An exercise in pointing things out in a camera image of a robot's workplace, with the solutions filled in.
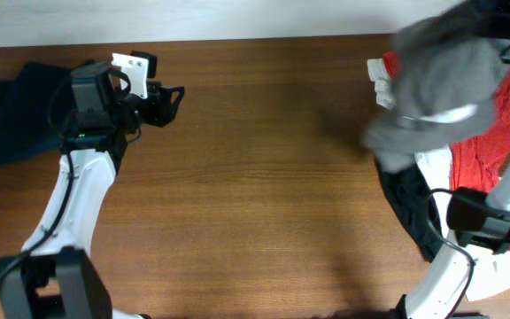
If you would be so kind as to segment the grey cargo shorts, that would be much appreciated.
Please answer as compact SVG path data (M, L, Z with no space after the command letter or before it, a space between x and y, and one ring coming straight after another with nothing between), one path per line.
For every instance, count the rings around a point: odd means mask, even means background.
M418 152L491 127L495 94L510 74L499 53L510 41L476 34L490 9L488 1L464 1L392 37L401 63L390 84L394 106L373 119L362 139L383 171L397 173Z

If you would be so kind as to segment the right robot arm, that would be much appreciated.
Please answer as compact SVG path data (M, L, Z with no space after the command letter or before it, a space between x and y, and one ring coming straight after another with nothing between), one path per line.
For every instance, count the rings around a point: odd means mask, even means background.
M465 1L399 31L403 63L390 125L396 151L430 150L491 122L491 96L510 71L510 1ZM510 289L510 166L491 191L449 192L442 248L393 318L453 318L463 300Z

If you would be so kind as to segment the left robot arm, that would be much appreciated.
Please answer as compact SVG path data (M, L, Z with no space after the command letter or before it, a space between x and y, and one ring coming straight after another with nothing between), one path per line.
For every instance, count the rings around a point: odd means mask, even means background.
M58 178L35 230L0 258L7 318L121 318L90 251L104 198L143 125L171 123L182 86L126 56L74 69L27 64L0 93L0 164L58 149Z

